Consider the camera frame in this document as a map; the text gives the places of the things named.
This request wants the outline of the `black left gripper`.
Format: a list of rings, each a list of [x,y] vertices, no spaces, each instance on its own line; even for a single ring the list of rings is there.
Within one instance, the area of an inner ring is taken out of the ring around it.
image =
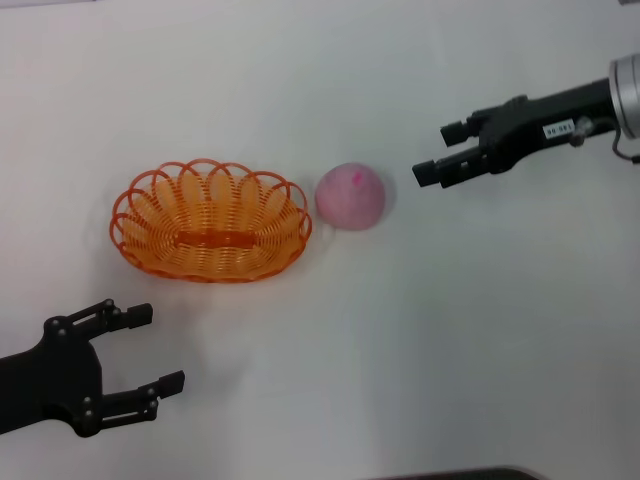
[[[59,420],[86,438],[101,429],[155,420],[159,401],[183,391],[185,373],[103,396],[101,365],[90,344],[106,333],[149,325],[152,318],[149,303],[123,310],[106,299],[47,320],[33,348],[0,358],[0,435]]]

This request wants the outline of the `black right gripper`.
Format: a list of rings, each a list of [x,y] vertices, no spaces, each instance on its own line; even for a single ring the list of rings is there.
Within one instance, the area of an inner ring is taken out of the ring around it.
[[[541,98],[517,96],[441,127],[447,147],[472,137],[478,147],[416,164],[412,172],[420,187],[439,184],[443,189],[487,173],[500,174],[526,156],[568,143],[581,120],[613,116],[606,79]]]

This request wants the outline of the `pink peach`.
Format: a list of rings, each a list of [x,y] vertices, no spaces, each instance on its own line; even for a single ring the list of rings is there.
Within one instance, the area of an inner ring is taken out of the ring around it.
[[[362,163],[345,163],[328,171],[315,189],[318,215],[342,230],[363,231],[381,220],[386,192],[380,176]]]

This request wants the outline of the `orange woven plastic basket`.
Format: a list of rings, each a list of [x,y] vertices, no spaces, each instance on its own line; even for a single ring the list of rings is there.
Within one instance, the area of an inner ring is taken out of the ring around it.
[[[283,176],[199,158],[136,176],[116,199],[111,242],[135,268],[196,283],[275,276],[305,251],[304,191]]]

